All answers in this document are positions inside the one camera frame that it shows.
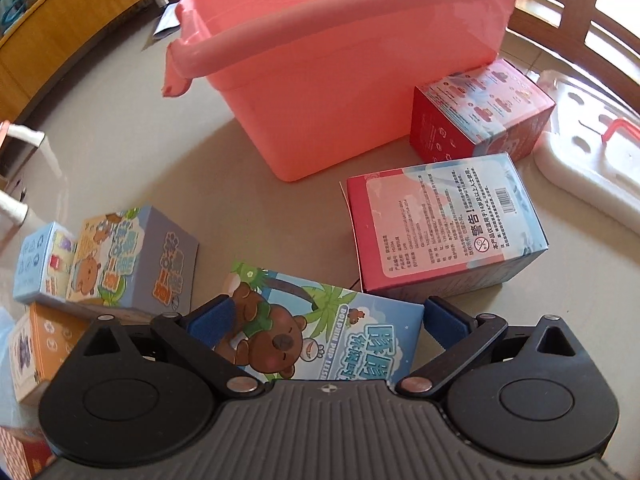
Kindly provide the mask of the red pink toy box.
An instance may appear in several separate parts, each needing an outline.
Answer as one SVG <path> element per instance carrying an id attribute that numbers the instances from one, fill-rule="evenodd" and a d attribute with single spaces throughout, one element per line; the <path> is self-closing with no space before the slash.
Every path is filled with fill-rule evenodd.
<path id="1" fill-rule="evenodd" d="M 528 156 L 555 102 L 514 65 L 494 62 L 414 89 L 410 145 L 424 162 Z"/>

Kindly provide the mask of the bear palm tree box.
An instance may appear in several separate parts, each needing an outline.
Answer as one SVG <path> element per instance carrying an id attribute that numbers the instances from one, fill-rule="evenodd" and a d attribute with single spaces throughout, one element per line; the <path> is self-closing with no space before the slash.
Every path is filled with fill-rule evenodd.
<path id="1" fill-rule="evenodd" d="M 212 349 L 260 380 L 384 380 L 410 372 L 424 307 L 237 262 Z"/>

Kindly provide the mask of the pink white kids easel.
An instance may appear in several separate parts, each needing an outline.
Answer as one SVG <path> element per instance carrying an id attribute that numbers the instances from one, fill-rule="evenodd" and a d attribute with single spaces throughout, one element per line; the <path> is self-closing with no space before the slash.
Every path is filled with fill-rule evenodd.
<path id="1" fill-rule="evenodd" d="M 1 122 L 1 145 L 10 141 L 22 144 L 23 156 L 15 165 L 13 174 L 1 176 L 1 251 L 11 243 L 12 238 L 21 229 L 29 206 L 25 203 L 26 188 L 21 185 L 20 173 L 32 154 L 43 144 L 46 134 L 9 120 Z"/>

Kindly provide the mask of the blue purple bear box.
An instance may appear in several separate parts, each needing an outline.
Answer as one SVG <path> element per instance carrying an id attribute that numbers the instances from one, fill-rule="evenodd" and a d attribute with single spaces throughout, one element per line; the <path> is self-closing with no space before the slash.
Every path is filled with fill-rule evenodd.
<path id="1" fill-rule="evenodd" d="M 82 222 L 66 301 L 121 320 L 191 311 L 198 240 L 153 206 Z"/>

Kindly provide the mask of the wooden table frame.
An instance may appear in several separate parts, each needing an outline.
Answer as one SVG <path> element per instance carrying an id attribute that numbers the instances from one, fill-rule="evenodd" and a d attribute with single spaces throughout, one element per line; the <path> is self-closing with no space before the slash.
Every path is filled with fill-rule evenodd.
<path id="1" fill-rule="evenodd" d="M 518 0 L 509 27 L 639 110 L 639 0 Z"/>

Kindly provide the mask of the pink blue label box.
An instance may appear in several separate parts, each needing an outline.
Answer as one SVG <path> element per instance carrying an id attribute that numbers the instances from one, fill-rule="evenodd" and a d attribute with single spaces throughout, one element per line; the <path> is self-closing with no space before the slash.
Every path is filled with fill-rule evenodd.
<path id="1" fill-rule="evenodd" d="M 346 180 L 360 285 L 405 301 L 502 284 L 549 248 L 506 153 Z"/>

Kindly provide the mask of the light blue icon box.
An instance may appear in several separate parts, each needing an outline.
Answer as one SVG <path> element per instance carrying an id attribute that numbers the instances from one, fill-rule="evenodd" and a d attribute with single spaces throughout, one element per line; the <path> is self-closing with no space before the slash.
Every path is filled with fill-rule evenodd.
<path id="1" fill-rule="evenodd" d="M 21 304 L 64 304 L 76 247 L 76 237 L 58 222 L 26 236 L 18 253 L 13 299 Z"/>

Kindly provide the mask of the red checkered box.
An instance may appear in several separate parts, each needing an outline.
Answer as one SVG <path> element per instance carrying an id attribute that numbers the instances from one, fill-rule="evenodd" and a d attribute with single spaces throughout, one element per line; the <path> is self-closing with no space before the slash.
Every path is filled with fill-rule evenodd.
<path id="1" fill-rule="evenodd" d="M 11 479 L 29 480 L 55 460 L 40 429 L 1 428 L 1 455 Z"/>

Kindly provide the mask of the wooden cabinet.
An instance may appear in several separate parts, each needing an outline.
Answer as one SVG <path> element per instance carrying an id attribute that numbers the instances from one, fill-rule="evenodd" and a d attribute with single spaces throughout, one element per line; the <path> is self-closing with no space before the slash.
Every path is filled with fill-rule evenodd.
<path id="1" fill-rule="evenodd" d="M 20 116 L 80 48 L 139 1 L 36 1 L 1 38 L 1 117 Z"/>

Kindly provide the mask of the white envelope on floor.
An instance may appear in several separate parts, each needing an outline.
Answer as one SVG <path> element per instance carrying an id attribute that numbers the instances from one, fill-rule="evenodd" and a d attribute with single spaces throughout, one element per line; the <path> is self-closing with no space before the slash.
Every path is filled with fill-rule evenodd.
<path id="1" fill-rule="evenodd" d="M 177 16 L 177 3 L 171 3 L 163 10 L 158 23 L 152 33 L 152 40 L 158 41 L 168 35 L 173 34 L 180 28 L 180 22 Z"/>

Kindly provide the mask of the pink plastic storage bin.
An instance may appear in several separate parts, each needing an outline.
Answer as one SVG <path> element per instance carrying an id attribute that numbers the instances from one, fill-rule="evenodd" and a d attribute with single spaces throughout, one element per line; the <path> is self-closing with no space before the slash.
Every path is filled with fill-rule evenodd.
<path id="1" fill-rule="evenodd" d="M 282 181 L 405 136 L 419 84 L 492 62 L 518 0 L 180 0 L 163 94 L 205 79 Z"/>

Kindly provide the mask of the orange white toy box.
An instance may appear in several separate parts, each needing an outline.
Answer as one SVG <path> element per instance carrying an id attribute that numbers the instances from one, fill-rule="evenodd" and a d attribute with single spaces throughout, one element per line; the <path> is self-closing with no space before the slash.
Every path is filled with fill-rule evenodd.
<path id="1" fill-rule="evenodd" d="M 9 336 L 10 371 L 19 404 L 37 406 L 89 322 L 34 302 Z"/>

